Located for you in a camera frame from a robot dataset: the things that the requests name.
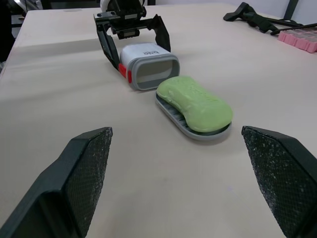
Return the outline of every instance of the white wall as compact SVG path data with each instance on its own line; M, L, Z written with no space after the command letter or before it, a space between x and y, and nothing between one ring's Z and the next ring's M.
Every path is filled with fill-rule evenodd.
M198 2L225 2L240 5L244 0L157 0L157 5L184 4ZM245 0L258 13L267 13L276 17L283 17L289 0ZM293 20L302 24L317 23L317 0L299 0L293 15Z

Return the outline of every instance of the black bracket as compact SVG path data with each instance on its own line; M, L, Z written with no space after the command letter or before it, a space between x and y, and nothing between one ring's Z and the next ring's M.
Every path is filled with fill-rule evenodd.
M107 30L111 28L112 33L116 34L119 39L126 39L140 35L141 29L154 30L156 33L156 43L167 51L171 51L169 34L160 16L155 15L152 19L141 20L146 16L146 10L140 14L117 15L115 11L107 11L95 14L95 23L97 26L97 34L105 56L112 65L118 69L120 59L113 41L113 38L107 34Z
M234 21L237 18L241 18L244 21L247 21L248 24L252 27L259 27L260 31L265 33L268 30L276 31L278 30L273 24L289 26L289 27L296 27L302 26L302 24L296 23L295 21L286 21L286 20L278 20L272 19L268 17L263 17L258 15L253 7L248 5L247 3L243 2L240 6L235 10L235 12L227 13L223 20L225 21Z

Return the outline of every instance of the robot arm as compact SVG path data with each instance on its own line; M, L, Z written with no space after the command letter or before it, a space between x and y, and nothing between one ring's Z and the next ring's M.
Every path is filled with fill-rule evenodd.
M101 13L95 14L97 34L105 56L118 69L120 59L114 41L107 34L109 28L118 38L126 39L140 35L140 29L154 30L156 42L170 52L169 34L160 16L141 20L147 12L143 0L101 0Z
M101 0L100 1L100 8L102 12L106 12L108 10L108 6L111 0ZM145 0L139 0L141 6L144 5Z

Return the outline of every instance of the textured grip surface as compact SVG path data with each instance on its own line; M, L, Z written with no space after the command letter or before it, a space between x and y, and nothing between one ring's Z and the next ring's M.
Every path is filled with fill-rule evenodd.
M103 187L112 130L92 140L65 185L81 236L85 237Z
M261 193L285 236L297 237L316 206L316 182L277 139L248 128L242 134Z

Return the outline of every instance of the red tab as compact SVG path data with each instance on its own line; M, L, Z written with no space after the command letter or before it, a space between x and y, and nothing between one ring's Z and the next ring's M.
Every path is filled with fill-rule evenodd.
M128 82L132 83L132 73L130 70L128 71Z
M125 77L127 73L127 69L124 67L124 65L120 63L118 69L119 69L119 72L122 74L122 76Z

